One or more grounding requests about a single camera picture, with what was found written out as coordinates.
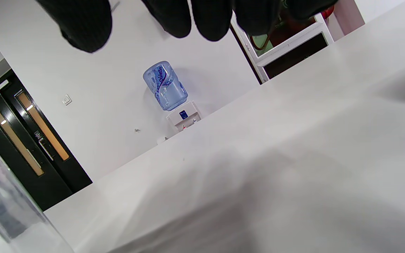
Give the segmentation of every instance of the gloved hand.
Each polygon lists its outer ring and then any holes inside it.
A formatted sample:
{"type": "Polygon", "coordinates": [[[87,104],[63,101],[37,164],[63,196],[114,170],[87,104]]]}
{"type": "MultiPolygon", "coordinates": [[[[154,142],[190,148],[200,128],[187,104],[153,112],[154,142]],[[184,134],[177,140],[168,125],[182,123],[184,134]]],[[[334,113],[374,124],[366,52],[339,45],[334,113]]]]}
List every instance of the gloved hand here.
{"type": "MultiPolygon", "coordinates": [[[[218,41],[230,27],[232,10],[249,35],[267,34],[276,23],[282,0],[191,0],[199,32],[218,41]]],[[[338,0],[283,0],[294,19],[304,20],[338,0]]],[[[58,23],[63,36],[76,48],[92,53],[107,42],[112,27],[108,0],[37,0],[58,23]]],[[[191,30],[187,0],[142,0],[165,31],[177,38],[191,30]]]]}

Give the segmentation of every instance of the door window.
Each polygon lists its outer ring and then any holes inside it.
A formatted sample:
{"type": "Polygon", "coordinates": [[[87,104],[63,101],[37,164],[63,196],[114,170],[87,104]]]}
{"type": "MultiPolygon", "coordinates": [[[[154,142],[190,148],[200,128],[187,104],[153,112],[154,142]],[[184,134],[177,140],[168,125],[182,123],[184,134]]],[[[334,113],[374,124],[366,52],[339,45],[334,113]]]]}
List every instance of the door window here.
{"type": "Polygon", "coordinates": [[[40,116],[40,113],[37,111],[35,106],[32,104],[32,101],[26,96],[24,91],[16,95],[18,101],[23,105],[24,109],[27,111],[27,113],[32,117],[32,119],[37,123],[37,125],[40,127],[40,129],[43,131],[45,134],[46,138],[50,141],[54,149],[57,151],[57,153],[60,155],[62,160],[67,160],[70,156],[66,152],[66,150],[63,148],[63,146],[60,144],[56,136],[52,133],[50,128],[46,125],[45,121],[43,118],[40,116]]]}
{"type": "Polygon", "coordinates": [[[10,124],[8,123],[7,119],[0,112],[0,128],[4,131],[4,133],[9,137],[9,139],[13,142],[15,147],[24,157],[24,159],[29,163],[32,170],[37,174],[37,176],[43,175],[45,172],[42,170],[41,165],[35,160],[32,156],[31,151],[26,148],[26,146],[21,142],[20,138],[15,134],[13,129],[11,128],[10,124]]]}

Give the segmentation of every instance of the label on water bottle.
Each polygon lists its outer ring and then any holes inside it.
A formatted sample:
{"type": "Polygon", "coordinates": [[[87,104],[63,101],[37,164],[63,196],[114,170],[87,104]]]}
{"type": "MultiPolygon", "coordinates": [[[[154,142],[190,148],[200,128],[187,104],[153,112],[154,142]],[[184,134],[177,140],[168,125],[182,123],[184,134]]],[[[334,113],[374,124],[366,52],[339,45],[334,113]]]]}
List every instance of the label on water bottle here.
{"type": "Polygon", "coordinates": [[[160,87],[169,85],[169,82],[165,82],[167,79],[167,71],[164,70],[163,66],[159,66],[153,71],[154,75],[156,76],[156,93],[154,96],[156,97],[157,101],[160,102],[160,87]]]}

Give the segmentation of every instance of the black door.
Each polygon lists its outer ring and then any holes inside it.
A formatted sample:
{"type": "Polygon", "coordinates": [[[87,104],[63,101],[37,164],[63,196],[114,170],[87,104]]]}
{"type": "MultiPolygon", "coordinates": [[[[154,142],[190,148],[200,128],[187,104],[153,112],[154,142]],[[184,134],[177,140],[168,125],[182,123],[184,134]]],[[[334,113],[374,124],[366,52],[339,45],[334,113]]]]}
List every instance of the black door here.
{"type": "Polygon", "coordinates": [[[72,194],[1,95],[0,155],[42,210],[72,194]]]}
{"type": "Polygon", "coordinates": [[[79,162],[66,147],[35,101],[15,75],[1,91],[9,106],[17,113],[27,131],[73,192],[92,183],[79,162]]]}

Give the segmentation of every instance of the door glass panel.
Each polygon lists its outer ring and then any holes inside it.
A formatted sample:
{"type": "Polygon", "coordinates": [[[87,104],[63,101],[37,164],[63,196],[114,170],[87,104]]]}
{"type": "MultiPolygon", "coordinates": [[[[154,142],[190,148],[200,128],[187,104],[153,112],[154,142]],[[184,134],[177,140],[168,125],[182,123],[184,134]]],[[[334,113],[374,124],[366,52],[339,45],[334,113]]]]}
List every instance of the door glass panel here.
{"type": "Polygon", "coordinates": [[[26,109],[27,113],[32,117],[32,119],[37,123],[40,129],[43,131],[46,138],[50,141],[54,149],[60,155],[62,160],[67,160],[70,156],[60,144],[56,136],[52,133],[48,125],[46,125],[43,118],[40,116],[40,113],[37,111],[35,106],[32,104],[31,100],[26,96],[24,92],[21,92],[17,95],[18,101],[23,105],[24,109],[26,109]]]}
{"type": "Polygon", "coordinates": [[[248,35],[248,37],[257,56],[261,56],[307,27],[310,27],[310,25],[315,24],[315,22],[315,18],[313,17],[306,21],[294,20],[286,7],[283,6],[279,13],[279,22],[273,26],[273,30],[269,33],[269,36],[265,34],[260,36],[248,35]]]}
{"type": "Polygon", "coordinates": [[[10,127],[8,121],[4,118],[1,112],[0,112],[0,127],[7,134],[7,136],[13,142],[13,144],[21,153],[21,155],[24,157],[24,159],[27,161],[27,163],[29,163],[32,170],[37,174],[37,176],[43,175],[45,172],[41,169],[39,163],[37,162],[37,160],[34,159],[31,152],[26,148],[26,146],[21,142],[20,138],[18,138],[18,136],[15,134],[13,129],[10,127]]]}

